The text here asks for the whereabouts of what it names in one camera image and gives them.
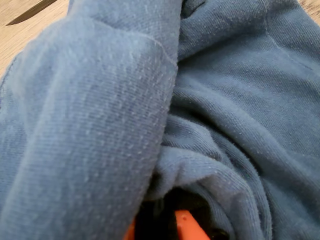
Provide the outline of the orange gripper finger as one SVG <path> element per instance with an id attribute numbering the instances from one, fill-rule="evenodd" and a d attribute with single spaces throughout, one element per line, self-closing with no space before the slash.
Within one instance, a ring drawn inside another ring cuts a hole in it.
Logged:
<path id="1" fill-rule="evenodd" d="M 164 199 L 175 217 L 179 240 L 229 239 L 226 231 L 216 227 L 208 201 L 199 194 L 175 188 Z"/>
<path id="2" fill-rule="evenodd" d="M 123 237 L 124 240 L 165 240 L 168 237 L 168 214 L 163 199 L 145 201 Z"/>

